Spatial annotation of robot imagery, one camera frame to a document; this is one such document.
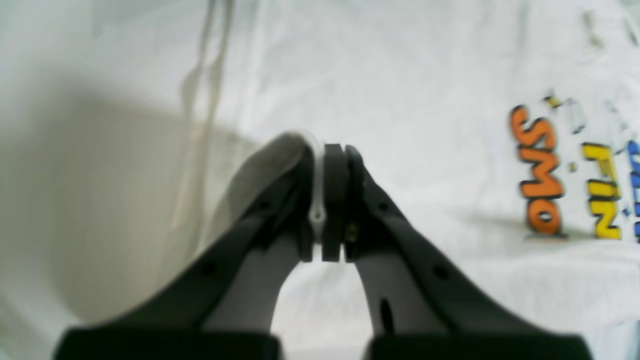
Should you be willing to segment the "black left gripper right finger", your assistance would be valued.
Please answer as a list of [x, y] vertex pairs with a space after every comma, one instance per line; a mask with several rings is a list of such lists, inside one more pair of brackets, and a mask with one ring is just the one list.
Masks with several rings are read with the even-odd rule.
[[479, 289], [406, 219], [354, 146], [326, 145], [322, 260], [355, 265], [374, 338], [366, 360], [590, 360]]

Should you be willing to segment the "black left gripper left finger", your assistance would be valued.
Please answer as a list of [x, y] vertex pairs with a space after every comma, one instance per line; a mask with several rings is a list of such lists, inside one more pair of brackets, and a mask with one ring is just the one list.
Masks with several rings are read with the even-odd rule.
[[257, 196], [231, 227], [149, 300], [68, 330], [56, 360], [282, 360], [270, 333], [281, 287], [311, 258], [313, 153]]

